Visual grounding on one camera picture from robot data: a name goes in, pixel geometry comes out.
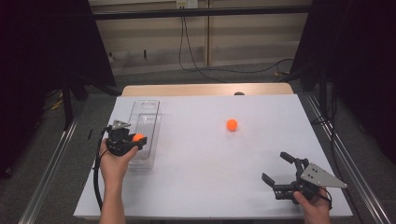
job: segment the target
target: power outlet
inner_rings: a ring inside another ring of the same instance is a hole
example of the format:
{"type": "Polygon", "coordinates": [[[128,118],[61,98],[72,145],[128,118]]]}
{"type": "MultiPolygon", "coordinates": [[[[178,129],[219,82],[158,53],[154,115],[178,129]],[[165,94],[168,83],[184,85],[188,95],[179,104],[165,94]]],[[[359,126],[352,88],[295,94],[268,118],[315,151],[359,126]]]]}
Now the power outlet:
{"type": "Polygon", "coordinates": [[[187,0],[187,8],[198,8],[198,0],[187,0]]]}
{"type": "Polygon", "coordinates": [[[176,8],[187,8],[187,0],[176,0],[176,8]]]}

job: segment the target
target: ball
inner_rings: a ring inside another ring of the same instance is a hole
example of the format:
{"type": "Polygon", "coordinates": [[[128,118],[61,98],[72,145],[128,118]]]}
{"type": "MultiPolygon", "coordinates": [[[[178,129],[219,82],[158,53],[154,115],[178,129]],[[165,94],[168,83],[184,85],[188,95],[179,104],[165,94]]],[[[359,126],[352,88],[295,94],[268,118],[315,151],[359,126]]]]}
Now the ball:
{"type": "Polygon", "coordinates": [[[238,122],[236,122],[236,119],[229,119],[227,121],[227,129],[230,130],[231,132],[234,132],[236,130],[236,127],[238,127],[238,122]]]}
{"type": "Polygon", "coordinates": [[[144,137],[145,137],[145,135],[143,135],[142,133],[137,133],[137,134],[135,134],[134,137],[132,138],[132,141],[137,142],[137,141],[139,141],[140,139],[142,139],[142,138],[144,138],[144,137]]]}

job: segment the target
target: forearm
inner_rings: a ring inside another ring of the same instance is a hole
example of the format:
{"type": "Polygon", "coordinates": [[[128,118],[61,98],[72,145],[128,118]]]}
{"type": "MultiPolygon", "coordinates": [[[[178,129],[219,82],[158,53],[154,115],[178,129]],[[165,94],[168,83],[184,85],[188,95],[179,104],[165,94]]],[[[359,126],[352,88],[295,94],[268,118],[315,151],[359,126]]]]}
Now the forearm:
{"type": "Polygon", "coordinates": [[[100,224],[125,223],[121,192],[122,183],[106,185],[100,224]]]}

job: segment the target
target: clear plastic tray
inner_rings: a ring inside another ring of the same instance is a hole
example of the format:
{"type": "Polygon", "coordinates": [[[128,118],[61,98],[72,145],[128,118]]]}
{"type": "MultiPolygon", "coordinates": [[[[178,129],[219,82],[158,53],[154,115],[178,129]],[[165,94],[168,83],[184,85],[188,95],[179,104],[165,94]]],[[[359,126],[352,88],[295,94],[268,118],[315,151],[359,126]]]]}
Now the clear plastic tray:
{"type": "Polygon", "coordinates": [[[131,133],[142,133],[148,138],[147,144],[130,160],[129,168],[152,169],[161,124],[160,101],[135,101],[129,122],[131,133]]]}

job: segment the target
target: human hand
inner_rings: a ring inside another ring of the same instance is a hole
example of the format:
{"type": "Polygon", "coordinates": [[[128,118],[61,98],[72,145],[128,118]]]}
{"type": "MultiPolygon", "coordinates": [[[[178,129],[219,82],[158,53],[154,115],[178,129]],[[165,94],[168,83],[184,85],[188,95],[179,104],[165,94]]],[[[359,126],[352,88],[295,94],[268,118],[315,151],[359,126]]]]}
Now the human hand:
{"type": "MultiPolygon", "coordinates": [[[[326,190],[319,189],[319,195],[327,198],[326,190]]],[[[308,201],[300,191],[294,191],[294,199],[304,209],[305,224],[330,224],[329,203],[319,197],[314,197],[308,201]]]]}
{"type": "Polygon", "coordinates": [[[102,140],[100,146],[100,155],[102,159],[100,162],[100,169],[102,177],[105,181],[105,188],[112,186],[120,186],[122,180],[128,169],[128,162],[137,154],[138,147],[133,147],[125,155],[118,157],[107,151],[106,139],[102,140]]]}

